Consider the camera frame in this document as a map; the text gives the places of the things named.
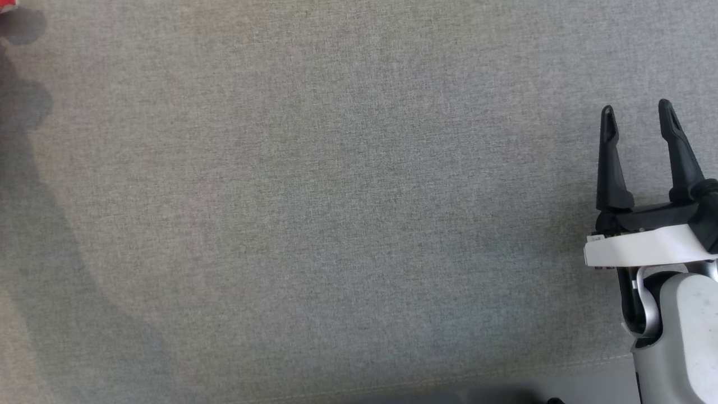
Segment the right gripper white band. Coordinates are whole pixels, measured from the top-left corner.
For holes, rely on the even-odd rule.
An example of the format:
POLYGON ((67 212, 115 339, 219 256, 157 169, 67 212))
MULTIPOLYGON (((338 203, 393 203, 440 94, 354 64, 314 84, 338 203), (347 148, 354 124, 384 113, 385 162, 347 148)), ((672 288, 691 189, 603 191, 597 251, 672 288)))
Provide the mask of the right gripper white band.
POLYGON ((595 231, 587 236, 584 262, 593 268, 640 268, 666 264, 713 261, 703 248, 689 219, 698 208, 692 190, 705 179, 672 103, 659 100, 661 136, 667 143, 674 204, 635 207, 628 191, 618 153, 620 133, 611 105, 601 112, 595 231))

